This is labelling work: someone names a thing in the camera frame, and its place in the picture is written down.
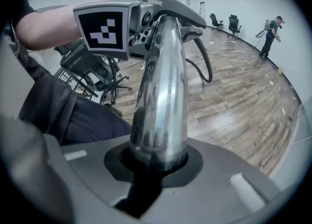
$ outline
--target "black pants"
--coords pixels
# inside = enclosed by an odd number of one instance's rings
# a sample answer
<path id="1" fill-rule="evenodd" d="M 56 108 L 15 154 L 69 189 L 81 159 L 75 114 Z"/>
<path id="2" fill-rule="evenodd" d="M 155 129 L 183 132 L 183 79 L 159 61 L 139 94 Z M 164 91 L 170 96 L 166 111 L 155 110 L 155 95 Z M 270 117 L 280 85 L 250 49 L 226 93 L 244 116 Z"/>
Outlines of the black pants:
<path id="1" fill-rule="evenodd" d="M 62 145 L 91 143 L 130 134 L 131 125 L 110 108 L 78 96 Z"/>
<path id="2" fill-rule="evenodd" d="M 269 51 L 270 51 L 272 43 L 273 43 L 273 40 L 274 39 L 267 37 L 267 39 L 266 39 L 266 41 L 264 43 L 264 46 L 263 46 L 263 48 L 261 50 L 261 53 L 260 53 L 261 56 L 264 55 L 265 57 L 268 57 Z"/>

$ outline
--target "standing man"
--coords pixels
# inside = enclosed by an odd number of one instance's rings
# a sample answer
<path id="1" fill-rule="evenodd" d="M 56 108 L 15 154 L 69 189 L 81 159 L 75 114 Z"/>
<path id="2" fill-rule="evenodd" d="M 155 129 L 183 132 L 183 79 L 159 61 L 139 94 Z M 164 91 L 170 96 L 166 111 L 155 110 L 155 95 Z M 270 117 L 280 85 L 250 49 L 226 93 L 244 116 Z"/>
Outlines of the standing man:
<path id="1" fill-rule="evenodd" d="M 267 39 L 264 43 L 261 53 L 258 56 L 260 59 L 266 60 L 268 58 L 269 51 L 271 49 L 271 45 L 274 39 L 277 39 L 279 42 L 281 42 L 280 37 L 277 35 L 276 32 L 282 22 L 283 22 L 283 19 L 281 16 L 278 16 L 274 20 L 271 21 L 270 26 L 269 26 L 269 31 L 267 32 L 267 36 L 266 36 Z"/>

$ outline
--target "silver pole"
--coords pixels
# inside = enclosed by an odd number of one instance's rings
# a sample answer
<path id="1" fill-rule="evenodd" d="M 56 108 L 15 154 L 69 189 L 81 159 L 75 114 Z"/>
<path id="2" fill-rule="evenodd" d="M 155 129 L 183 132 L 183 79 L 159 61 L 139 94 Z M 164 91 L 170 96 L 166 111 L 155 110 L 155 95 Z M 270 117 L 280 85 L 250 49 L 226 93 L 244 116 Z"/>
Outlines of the silver pole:
<path id="1" fill-rule="evenodd" d="M 188 87 L 184 49 L 176 18 L 162 16 L 141 81 L 131 131 L 131 152 L 168 171 L 185 159 Z"/>

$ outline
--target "baseboard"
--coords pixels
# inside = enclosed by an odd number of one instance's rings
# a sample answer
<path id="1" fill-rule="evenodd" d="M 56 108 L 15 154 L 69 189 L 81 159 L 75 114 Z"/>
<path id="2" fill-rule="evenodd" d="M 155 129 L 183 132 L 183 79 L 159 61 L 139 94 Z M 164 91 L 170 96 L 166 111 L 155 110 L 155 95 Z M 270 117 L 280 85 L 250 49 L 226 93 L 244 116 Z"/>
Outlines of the baseboard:
<path id="1" fill-rule="evenodd" d="M 226 34 L 228 34 L 228 32 L 227 32 L 227 31 L 224 31 L 223 29 L 220 29 L 220 28 L 219 28 L 218 30 L 219 30 L 219 31 L 222 31 L 222 32 L 224 32 L 224 33 L 226 33 Z M 261 51 L 260 51 L 259 49 L 257 49 L 255 46 L 251 45 L 250 43 L 248 43 L 247 41 L 243 40 L 242 38 L 240 38 L 240 37 L 238 37 L 238 36 L 235 36 L 235 37 L 238 38 L 239 40 L 245 42 L 246 44 L 248 44 L 249 46 L 251 46 L 253 49 L 257 50 L 259 53 L 261 52 Z M 277 66 L 270 58 L 268 58 L 268 61 L 269 61 L 276 69 L 278 69 L 278 66 Z M 291 82 L 287 79 L 287 77 L 285 76 L 284 73 L 282 73 L 282 76 L 286 79 L 287 83 L 291 86 L 291 89 L 294 91 L 294 93 L 296 94 L 296 97 L 297 97 L 299 103 L 301 104 L 301 103 L 302 103 L 302 102 L 301 102 L 301 99 L 300 99 L 300 97 L 298 96 L 298 94 L 297 94 L 296 90 L 294 89 L 293 85 L 291 84 Z"/>

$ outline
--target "black office chair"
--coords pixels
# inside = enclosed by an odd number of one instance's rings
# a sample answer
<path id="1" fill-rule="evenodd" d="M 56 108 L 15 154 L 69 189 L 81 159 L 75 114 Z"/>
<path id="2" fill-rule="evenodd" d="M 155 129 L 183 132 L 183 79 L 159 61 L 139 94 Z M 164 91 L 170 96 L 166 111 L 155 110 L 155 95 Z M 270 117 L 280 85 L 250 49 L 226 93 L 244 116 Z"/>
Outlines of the black office chair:
<path id="1" fill-rule="evenodd" d="M 237 19 L 237 16 L 234 16 L 234 15 L 231 15 L 229 17 L 229 20 L 230 20 L 230 25 L 229 25 L 229 30 L 232 32 L 232 34 L 228 34 L 228 37 L 229 36 L 233 36 L 235 39 L 236 36 L 234 35 L 235 33 L 240 33 L 240 28 L 242 27 L 241 25 L 239 25 L 239 29 L 237 29 L 237 26 L 238 26 L 238 19 Z"/>
<path id="2" fill-rule="evenodd" d="M 110 65 L 106 64 L 101 56 L 91 54 L 83 40 L 73 41 L 65 45 L 57 46 L 54 50 L 62 55 L 59 62 L 62 68 L 75 80 L 79 85 L 83 86 L 87 92 L 95 97 L 98 97 L 93 91 L 103 92 L 102 99 L 106 98 L 106 94 L 115 88 L 114 75 L 119 71 L 119 67 L 115 59 L 111 59 L 114 72 Z M 93 74 L 98 82 L 94 83 L 90 74 Z M 119 83 L 124 79 L 129 79 L 128 76 L 122 77 L 119 74 L 119 80 L 116 81 L 118 88 L 132 90 L 132 87 L 121 86 Z"/>
<path id="3" fill-rule="evenodd" d="M 216 27 L 216 28 L 212 28 L 211 30 L 217 29 L 217 31 L 220 31 L 219 27 L 223 26 L 223 24 L 222 24 L 223 21 L 221 20 L 220 23 L 218 23 L 218 21 L 216 20 L 215 14 L 213 14 L 213 13 L 211 13 L 210 19 L 213 21 L 213 26 Z"/>

